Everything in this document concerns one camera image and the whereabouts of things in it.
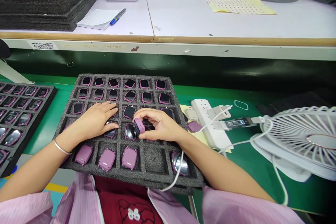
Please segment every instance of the workbench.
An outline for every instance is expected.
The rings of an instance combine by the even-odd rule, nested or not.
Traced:
[[[53,85],[58,89],[54,100],[24,151],[25,154],[34,155],[52,140],[76,78],[23,75],[32,81],[36,81],[37,84]],[[233,107],[230,110],[233,118],[260,116],[255,105],[269,103],[284,96],[279,93],[179,85],[175,85],[174,88],[180,104],[183,105],[190,105],[193,99],[207,99],[212,107],[226,104],[233,105],[234,100],[247,103],[249,106],[249,110],[247,111],[238,107]],[[227,135],[232,143],[236,143],[248,140],[256,133],[260,133],[258,127],[249,127],[229,131]],[[250,144],[235,146],[232,153],[228,153],[227,156],[247,171],[276,202],[283,202],[284,193],[277,180],[272,164],[261,156]],[[320,215],[326,213],[326,208],[328,207],[326,206],[326,202],[331,202],[332,195],[330,192],[334,188],[333,182],[312,175],[307,182],[300,183],[288,178],[280,171],[279,173],[288,191],[289,207],[294,210]],[[203,193],[201,190],[194,190],[194,201],[200,221],[202,219],[202,197]],[[187,198],[178,196],[178,200],[189,208]]]

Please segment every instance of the white power strip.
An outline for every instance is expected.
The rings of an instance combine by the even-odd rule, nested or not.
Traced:
[[[208,100],[195,99],[191,102],[191,106],[196,111],[198,120],[203,127],[211,122],[207,113],[207,110],[211,109]],[[209,125],[203,130],[203,133],[211,148],[223,149],[231,145],[231,141],[223,128],[218,130],[215,129],[214,125]]]

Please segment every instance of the blue pen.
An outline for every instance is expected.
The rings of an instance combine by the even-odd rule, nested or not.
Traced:
[[[115,16],[115,17],[112,19],[110,25],[114,25],[114,24],[119,20],[119,18],[125,13],[125,11],[126,11],[126,8],[123,9],[121,12],[119,12],[118,15]]]

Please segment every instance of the white fan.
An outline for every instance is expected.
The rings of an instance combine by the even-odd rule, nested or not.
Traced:
[[[275,166],[294,180],[304,182],[313,173],[336,181],[336,107],[295,108],[264,118],[260,127],[267,133],[251,141],[260,154],[269,161],[275,155]]]

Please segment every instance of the silver bangle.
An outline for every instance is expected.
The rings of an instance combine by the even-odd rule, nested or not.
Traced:
[[[54,143],[56,145],[56,147],[61,151],[63,152],[64,154],[67,154],[67,155],[71,155],[72,153],[69,153],[69,152],[66,152],[65,150],[63,150],[57,143],[56,143],[56,139],[54,139]]]

